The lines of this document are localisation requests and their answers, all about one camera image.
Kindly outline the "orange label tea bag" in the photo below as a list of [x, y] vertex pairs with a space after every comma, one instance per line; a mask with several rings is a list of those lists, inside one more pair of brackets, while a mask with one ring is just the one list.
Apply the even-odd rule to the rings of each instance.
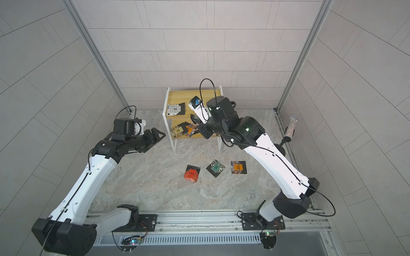
[[234, 175], [246, 175], [247, 167], [245, 161], [231, 161], [231, 173]]

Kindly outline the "green label tea bag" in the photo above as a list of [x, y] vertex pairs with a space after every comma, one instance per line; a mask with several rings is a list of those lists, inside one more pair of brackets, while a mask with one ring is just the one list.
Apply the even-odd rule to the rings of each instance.
[[206, 169], [211, 175], [217, 178], [223, 172], [225, 166], [218, 160], [213, 160]]

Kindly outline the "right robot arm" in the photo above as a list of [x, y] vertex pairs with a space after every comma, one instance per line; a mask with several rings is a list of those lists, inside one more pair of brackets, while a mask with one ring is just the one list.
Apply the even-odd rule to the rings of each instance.
[[217, 96], [203, 104], [194, 97], [189, 107], [200, 119], [200, 133], [208, 139], [217, 134], [223, 141], [243, 149], [258, 161], [280, 187], [280, 193], [264, 202], [257, 210], [257, 221], [262, 226], [283, 215], [294, 219], [307, 212], [310, 196], [317, 191], [319, 182], [300, 173], [282, 154], [265, 129], [250, 116], [239, 117], [235, 103]]

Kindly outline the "red tea bag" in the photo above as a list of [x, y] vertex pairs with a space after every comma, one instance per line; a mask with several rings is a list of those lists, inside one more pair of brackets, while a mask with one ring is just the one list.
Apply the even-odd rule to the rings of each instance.
[[184, 173], [184, 179], [192, 182], [197, 182], [200, 173], [200, 168], [193, 165], [188, 165]]

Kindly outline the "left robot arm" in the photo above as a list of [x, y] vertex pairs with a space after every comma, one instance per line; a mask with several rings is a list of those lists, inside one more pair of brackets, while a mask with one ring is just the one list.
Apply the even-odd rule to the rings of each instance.
[[39, 218], [33, 225], [32, 233], [42, 251], [84, 256], [95, 241], [107, 233], [123, 227], [137, 228], [139, 210], [133, 205], [121, 205], [89, 224], [86, 216], [101, 186], [122, 157], [145, 153], [165, 137], [165, 133], [152, 128], [137, 135], [112, 132], [101, 140], [90, 151], [87, 166], [63, 201], [46, 219]]

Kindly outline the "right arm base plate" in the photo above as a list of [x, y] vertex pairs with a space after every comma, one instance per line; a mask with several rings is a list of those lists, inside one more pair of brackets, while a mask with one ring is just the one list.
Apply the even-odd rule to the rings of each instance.
[[282, 216], [272, 221], [267, 221], [257, 213], [237, 212], [237, 217], [241, 220], [243, 230], [285, 230], [286, 226]]

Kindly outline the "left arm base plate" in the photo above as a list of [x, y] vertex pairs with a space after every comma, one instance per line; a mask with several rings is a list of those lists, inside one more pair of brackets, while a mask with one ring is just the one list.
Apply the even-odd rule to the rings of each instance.
[[157, 218], [157, 214], [142, 214], [138, 217], [132, 215], [128, 224], [115, 229], [114, 232], [153, 232]]

